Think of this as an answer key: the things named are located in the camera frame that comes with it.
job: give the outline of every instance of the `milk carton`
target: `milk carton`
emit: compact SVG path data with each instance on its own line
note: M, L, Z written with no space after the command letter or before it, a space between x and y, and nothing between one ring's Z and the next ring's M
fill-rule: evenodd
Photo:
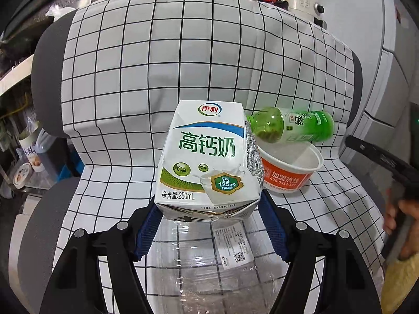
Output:
M242 105L179 102L157 170L155 203L165 217L244 219L262 185L262 161Z

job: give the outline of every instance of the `blue gripper pad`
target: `blue gripper pad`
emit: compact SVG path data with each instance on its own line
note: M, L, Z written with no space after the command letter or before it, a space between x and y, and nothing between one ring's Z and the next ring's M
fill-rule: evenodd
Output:
M286 247L286 232L265 193L261 194L258 209L275 253L287 261L289 251Z
M162 218L162 212L153 204L137 234L137 248L135 249L135 254L139 260L148 254Z

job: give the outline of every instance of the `red label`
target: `red label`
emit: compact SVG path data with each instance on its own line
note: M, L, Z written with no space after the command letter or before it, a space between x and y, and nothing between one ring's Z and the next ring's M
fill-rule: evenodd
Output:
M265 181L279 188L280 190L295 190L310 178L310 174L297 174L283 170L262 158L263 169L265 170Z

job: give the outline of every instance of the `green tea bottle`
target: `green tea bottle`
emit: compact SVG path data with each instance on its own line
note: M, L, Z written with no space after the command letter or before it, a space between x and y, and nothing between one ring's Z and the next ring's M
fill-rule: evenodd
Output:
M247 119L254 135L268 143L325 141L334 130L332 116L323 111L267 107Z

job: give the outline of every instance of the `qr code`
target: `qr code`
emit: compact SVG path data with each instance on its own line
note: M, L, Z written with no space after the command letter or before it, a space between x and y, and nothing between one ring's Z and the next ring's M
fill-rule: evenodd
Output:
M234 259L236 260L237 263L245 260L242 251L239 251L238 253L233 254L233 256L234 256Z

